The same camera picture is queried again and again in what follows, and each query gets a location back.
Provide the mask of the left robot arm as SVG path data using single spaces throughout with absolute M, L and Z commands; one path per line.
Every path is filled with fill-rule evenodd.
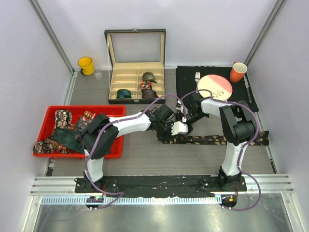
M 84 177 L 86 187 L 93 193 L 102 189 L 103 161 L 111 151 L 115 140 L 123 135 L 156 131 L 158 138 L 171 136 L 172 122 L 169 119 L 174 112 L 165 104 L 152 110 L 145 110 L 124 117 L 96 116 L 80 134 L 80 140 L 86 155 Z

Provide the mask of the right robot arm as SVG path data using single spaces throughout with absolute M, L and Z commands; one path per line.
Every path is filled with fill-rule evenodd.
M 259 133 L 259 125 L 255 114 L 246 102 L 230 102 L 213 97 L 203 98 L 193 91 L 182 97 L 188 99 L 188 112 L 201 115 L 218 116 L 227 140 L 226 154 L 219 168 L 218 185 L 224 191 L 231 190 L 240 182 L 244 173 L 241 165 L 248 145 Z

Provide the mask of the black gold leaf tie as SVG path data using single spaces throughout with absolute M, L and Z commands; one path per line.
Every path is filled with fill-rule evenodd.
M 269 131 L 260 131 L 257 138 L 250 145 L 268 146 Z M 210 136 L 186 136 L 176 135 L 170 139 L 162 141 L 164 144 L 182 144 L 182 145 L 227 145 L 227 140 L 223 135 Z

